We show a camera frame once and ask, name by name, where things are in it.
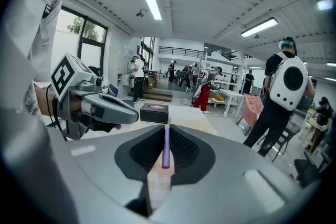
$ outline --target pink cloth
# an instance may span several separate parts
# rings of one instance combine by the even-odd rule
[[[245,108],[242,112],[242,117],[250,127],[253,127],[257,122],[257,115],[264,109],[263,103],[259,96],[244,94]]]

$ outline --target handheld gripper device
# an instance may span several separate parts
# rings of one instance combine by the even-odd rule
[[[57,97],[54,114],[66,120],[66,136],[71,139],[80,139],[89,129],[110,132],[116,124],[131,124],[139,118],[133,107],[103,93],[102,79],[69,53],[52,72],[51,85]],[[74,99],[81,99],[78,114],[71,112]]]

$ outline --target metal railing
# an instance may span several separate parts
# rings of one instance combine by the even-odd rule
[[[230,52],[228,54],[224,54],[223,55],[226,59],[228,59],[229,61],[234,60],[234,59],[238,59],[238,52],[237,51],[233,51]],[[245,54],[244,58],[252,58],[252,56]]]
[[[205,56],[204,51],[200,50],[190,50],[182,48],[173,48],[173,47],[159,47],[160,54],[173,54],[173,55],[182,55],[182,56],[191,56],[201,58]]]

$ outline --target red pants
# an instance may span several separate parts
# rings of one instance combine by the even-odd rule
[[[201,93],[194,103],[194,108],[198,108],[201,105],[201,110],[206,111],[208,105],[208,99],[210,95],[210,88],[208,86],[202,86]]]

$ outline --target tree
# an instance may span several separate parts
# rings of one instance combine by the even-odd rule
[[[70,33],[79,34],[82,22],[83,22],[83,19],[76,16],[74,18],[73,24],[67,26],[68,31]],[[99,37],[98,37],[98,31],[96,30],[96,25],[87,21],[85,25],[83,37],[98,41]]]

